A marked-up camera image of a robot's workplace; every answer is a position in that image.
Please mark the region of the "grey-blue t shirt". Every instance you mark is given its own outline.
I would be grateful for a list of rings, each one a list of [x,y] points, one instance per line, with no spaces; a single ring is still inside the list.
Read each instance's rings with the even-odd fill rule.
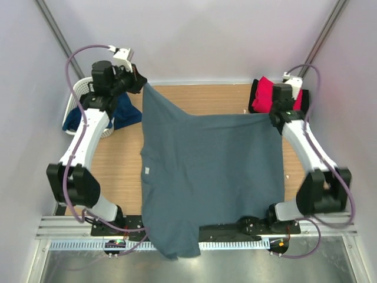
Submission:
[[[263,218],[285,199],[282,138],[267,114],[195,116],[143,89],[142,221],[168,259],[200,255],[202,226]]]

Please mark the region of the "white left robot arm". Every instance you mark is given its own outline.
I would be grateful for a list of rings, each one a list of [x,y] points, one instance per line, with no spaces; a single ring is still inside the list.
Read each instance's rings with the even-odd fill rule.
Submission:
[[[83,223],[85,215],[89,214],[104,223],[105,230],[114,236],[124,231],[123,212],[102,195],[100,184],[91,173],[92,160],[117,108],[119,96],[140,93],[146,82],[133,63],[93,63],[85,100],[80,100],[74,88],[71,90],[81,113],[77,131],[59,162],[47,167],[55,200],[66,204],[78,222]]]

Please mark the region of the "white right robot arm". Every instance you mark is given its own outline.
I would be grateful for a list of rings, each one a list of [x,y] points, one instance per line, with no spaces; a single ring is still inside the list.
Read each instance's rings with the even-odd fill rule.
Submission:
[[[270,205],[265,224],[272,233],[281,232],[287,222],[302,217],[317,218],[320,213],[344,212],[350,204],[351,213],[345,223],[318,221],[333,229],[344,229],[353,224],[355,204],[350,193],[352,175],[347,168],[339,168],[323,151],[311,132],[307,118],[294,110],[294,87],[288,82],[272,88],[272,107],[269,112],[273,127],[295,151],[306,177],[296,197],[289,202]]]

